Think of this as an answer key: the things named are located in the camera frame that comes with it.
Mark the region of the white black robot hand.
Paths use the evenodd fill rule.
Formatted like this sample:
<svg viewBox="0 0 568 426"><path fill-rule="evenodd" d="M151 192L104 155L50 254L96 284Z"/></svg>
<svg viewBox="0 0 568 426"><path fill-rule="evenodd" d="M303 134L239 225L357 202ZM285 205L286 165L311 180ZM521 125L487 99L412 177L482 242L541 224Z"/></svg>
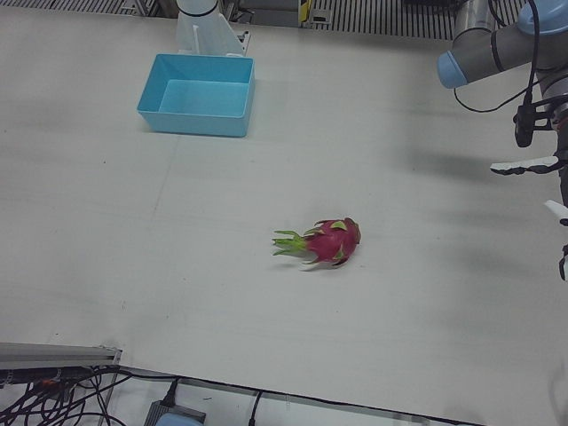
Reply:
<svg viewBox="0 0 568 426"><path fill-rule="evenodd" d="M496 162L490 166L493 173L509 176L524 173L548 174L557 172L561 202L548 200L545 206L556 216L558 223L567 229L567 151L558 151L550 156L520 162Z"/></svg>

